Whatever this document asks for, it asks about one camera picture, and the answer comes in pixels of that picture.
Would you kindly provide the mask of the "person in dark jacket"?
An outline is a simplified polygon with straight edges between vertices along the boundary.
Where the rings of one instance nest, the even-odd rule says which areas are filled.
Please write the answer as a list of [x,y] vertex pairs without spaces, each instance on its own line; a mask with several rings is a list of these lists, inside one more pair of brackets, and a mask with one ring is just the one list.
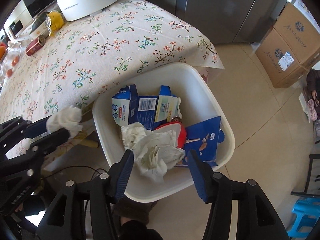
[[319,70],[311,69],[306,77],[308,90],[308,107],[311,114],[311,120],[319,119]]

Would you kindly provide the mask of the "grey refrigerator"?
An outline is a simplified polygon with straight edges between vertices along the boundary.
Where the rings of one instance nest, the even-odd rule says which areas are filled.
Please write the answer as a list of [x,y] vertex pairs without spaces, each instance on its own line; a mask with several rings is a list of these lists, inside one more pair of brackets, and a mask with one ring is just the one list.
[[213,44],[260,42],[287,0],[146,0],[191,24]]

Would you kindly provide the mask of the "small orange tangerine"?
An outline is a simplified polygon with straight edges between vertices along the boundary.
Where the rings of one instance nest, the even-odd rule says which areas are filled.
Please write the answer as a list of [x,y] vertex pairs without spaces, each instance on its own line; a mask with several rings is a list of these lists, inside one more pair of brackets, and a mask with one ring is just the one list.
[[12,66],[15,66],[20,60],[19,56],[14,57],[13,61],[12,61]]
[[7,72],[6,72],[6,77],[10,78],[13,74],[13,71],[12,69],[8,69]]

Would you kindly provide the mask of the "upper cardboard box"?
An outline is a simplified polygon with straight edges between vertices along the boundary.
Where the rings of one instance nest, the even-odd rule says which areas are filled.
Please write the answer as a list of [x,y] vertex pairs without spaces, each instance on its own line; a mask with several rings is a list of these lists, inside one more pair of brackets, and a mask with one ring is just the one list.
[[293,4],[286,3],[273,28],[304,68],[311,69],[319,61],[319,32]]

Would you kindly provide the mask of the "blue white milk carton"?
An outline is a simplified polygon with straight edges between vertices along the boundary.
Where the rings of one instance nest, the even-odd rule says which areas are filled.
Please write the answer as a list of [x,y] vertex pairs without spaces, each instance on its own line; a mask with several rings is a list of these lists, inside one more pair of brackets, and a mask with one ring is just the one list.
[[119,126],[138,122],[149,130],[181,118],[181,99],[171,93],[169,86],[161,86],[158,95],[139,95],[135,85],[121,88],[112,97],[112,116]]

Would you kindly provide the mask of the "blue plastic stool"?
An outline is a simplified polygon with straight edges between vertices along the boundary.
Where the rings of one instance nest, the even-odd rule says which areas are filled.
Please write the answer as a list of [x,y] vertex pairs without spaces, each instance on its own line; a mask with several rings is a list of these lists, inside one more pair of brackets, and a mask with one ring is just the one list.
[[287,231],[291,238],[306,238],[319,219],[319,198],[304,198],[296,201],[292,213],[295,220]]

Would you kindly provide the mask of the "cardboard box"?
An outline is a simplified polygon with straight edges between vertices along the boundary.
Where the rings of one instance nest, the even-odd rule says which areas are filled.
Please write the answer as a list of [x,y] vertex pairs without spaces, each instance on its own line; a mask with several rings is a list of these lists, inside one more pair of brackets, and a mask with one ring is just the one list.
[[281,35],[272,29],[255,51],[274,88],[288,88],[319,61],[319,50],[300,60]]
[[286,3],[273,28],[304,68],[311,69],[319,61],[319,32],[293,4]]

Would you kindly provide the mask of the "large orange fruit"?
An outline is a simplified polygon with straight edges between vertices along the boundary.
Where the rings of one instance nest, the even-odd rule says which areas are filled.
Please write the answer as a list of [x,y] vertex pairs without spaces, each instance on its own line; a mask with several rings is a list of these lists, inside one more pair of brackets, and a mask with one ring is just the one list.
[[5,46],[0,46],[0,59],[4,56],[6,52],[6,47]]

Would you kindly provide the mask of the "red soda can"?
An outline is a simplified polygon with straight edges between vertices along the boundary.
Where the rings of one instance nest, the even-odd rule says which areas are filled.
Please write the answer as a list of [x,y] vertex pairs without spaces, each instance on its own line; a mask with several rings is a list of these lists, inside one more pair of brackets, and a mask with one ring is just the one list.
[[38,50],[40,50],[46,43],[46,38],[43,35],[38,36],[25,49],[27,56],[34,55]]

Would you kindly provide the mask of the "white trash bin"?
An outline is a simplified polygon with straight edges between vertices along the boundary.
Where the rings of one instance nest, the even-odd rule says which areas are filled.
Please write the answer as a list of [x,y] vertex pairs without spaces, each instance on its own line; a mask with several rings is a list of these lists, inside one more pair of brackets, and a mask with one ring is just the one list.
[[217,170],[233,155],[232,129],[199,72],[170,63],[101,94],[93,119],[110,165],[132,150],[125,195],[151,203],[193,184],[187,152]]

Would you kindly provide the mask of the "white tissue ball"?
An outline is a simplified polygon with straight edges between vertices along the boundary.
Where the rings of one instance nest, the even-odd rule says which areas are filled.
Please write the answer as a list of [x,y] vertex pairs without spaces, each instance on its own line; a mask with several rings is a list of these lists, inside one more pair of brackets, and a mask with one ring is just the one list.
[[69,137],[74,138],[82,130],[81,119],[81,109],[69,106],[51,115],[46,122],[46,129],[50,134],[64,128],[69,132]]

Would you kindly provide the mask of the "white tissue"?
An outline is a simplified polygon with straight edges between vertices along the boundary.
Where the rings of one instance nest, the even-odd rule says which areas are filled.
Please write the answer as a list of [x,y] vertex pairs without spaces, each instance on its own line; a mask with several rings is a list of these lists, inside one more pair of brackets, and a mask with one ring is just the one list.
[[140,174],[155,183],[163,183],[167,172],[185,157],[185,150],[176,147],[174,131],[156,133],[138,122],[120,130],[123,146],[134,153]]

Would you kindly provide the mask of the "floral tablecloth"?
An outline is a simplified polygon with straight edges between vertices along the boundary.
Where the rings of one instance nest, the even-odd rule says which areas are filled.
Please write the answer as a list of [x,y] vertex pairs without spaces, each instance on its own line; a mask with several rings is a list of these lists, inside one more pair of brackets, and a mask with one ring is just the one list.
[[203,33],[145,0],[117,0],[95,16],[66,23],[35,54],[1,70],[1,122],[37,121],[66,107],[90,110],[96,98],[167,63],[193,66],[206,82],[223,68]]

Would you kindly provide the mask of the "blue cookie box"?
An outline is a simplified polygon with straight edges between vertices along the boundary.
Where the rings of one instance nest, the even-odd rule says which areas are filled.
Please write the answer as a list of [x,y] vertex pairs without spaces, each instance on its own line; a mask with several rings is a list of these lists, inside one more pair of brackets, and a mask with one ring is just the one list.
[[188,126],[185,128],[187,138],[184,144],[185,157],[179,166],[187,167],[187,153],[195,150],[200,161],[208,163],[211,167],[216,167],[216,154],[218,144],[225,139],[224,132],[220,129],[221,117],[216,116],[206,121]]

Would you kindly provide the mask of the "lower cardboard box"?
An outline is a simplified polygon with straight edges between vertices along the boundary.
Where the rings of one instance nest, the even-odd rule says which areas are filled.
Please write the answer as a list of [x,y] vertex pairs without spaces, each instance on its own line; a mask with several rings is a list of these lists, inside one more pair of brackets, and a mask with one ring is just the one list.
[[255,51],[274,88],[288,88],[319,61],[319,50],[300,60],[281,35],[272,29]]

